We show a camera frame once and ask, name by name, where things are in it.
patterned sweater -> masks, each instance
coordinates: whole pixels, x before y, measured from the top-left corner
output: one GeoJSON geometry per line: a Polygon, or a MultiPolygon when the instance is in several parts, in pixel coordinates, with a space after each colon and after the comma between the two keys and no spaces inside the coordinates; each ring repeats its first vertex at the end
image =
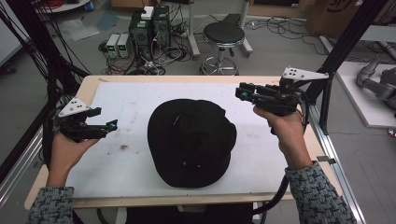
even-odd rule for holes
{"type": "MultiPolygon", "coordinates": [[[[303,170],[285,169],[297,203],[300,223],[356,223],[349,206],[337,195],[318,162],[303,170]]],[[[72,223],[72,187],[42,188],[26,223],[72,223]]]]}

hand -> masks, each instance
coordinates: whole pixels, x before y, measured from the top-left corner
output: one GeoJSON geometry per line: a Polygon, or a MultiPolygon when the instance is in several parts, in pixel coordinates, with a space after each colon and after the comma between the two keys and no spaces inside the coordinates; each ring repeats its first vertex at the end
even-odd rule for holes
{"type": "Polygon", "coordinates": [[[62,133],[56,133],[52,141],[47,186],[64,186],[70,170],[78,163],[82,155],[98,141],[99,139],[90,139],[81,143],[76,143],[62,133]]]}
{"type": "Polygon", "coordinates": [[[255,106],[253,111],[268,120],[279,139],[279,148],[285,155],[291,170],[299,170],[312,165],[304,140],[302,116],[299,112],[279,117],[255,106]]]}

black stool seat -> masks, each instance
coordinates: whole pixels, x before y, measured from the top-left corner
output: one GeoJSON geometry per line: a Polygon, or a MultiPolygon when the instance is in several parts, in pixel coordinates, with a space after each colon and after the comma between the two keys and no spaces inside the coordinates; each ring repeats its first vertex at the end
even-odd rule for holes
{"type": "Polygon", "coordinates": [[[227,22],[214,22],[204,29],[204,37],[220,47],[234,47],[241,44],[245,32],[238,26],[227,22]]]}

stool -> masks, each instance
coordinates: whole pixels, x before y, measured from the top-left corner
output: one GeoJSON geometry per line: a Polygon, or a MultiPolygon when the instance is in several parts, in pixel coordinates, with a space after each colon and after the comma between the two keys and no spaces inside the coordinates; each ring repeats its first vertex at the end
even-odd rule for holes
{"type": "Polygon", "coordinates": [[[229,49],[233,57],[232,48],[241,45],[245,39],[245,32],[238,26],[228,22],[214,22],[207,25],[204,29],[204,39],[208,43],[219,47],[217,57],[206,59],[201,65],[200,72],[206,75],[215,73],[223,75],[238,75],[236,64],[224,57],[224,50],[229,49]]]}

person's left hand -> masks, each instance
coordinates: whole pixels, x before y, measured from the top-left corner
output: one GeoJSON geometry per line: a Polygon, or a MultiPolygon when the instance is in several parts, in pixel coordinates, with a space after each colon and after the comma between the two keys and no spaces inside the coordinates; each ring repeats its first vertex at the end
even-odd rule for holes
{"type": "Polygon", "coordinates": [[[99,139],[90,139],[76,143],[62,133],[56,133],[52,141],[47,186],[64,186],[70,170],[78,163],[82,155],[98,141],[99,139]]]}

